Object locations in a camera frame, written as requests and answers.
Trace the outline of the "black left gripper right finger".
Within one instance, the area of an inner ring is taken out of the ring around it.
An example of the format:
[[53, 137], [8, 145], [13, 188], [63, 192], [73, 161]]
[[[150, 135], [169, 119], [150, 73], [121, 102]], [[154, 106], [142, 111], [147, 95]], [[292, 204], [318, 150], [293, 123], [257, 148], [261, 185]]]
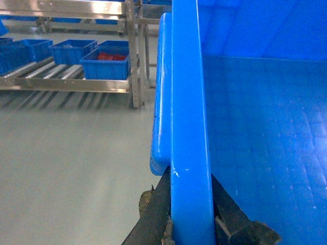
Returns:
[[216, 244], [278, 244], [282, 237], [265, 223], [251, 221], [212, 176]]

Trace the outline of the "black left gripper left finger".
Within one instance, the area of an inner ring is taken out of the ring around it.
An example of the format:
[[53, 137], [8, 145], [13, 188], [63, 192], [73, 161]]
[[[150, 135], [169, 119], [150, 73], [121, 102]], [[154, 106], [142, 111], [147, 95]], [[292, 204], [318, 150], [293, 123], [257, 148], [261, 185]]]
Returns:
[[138, 203], [139, 220], [123, 244], [164, 244], [171, 225], [171, 169], [167, 167], [158, 185], [144, 191]]

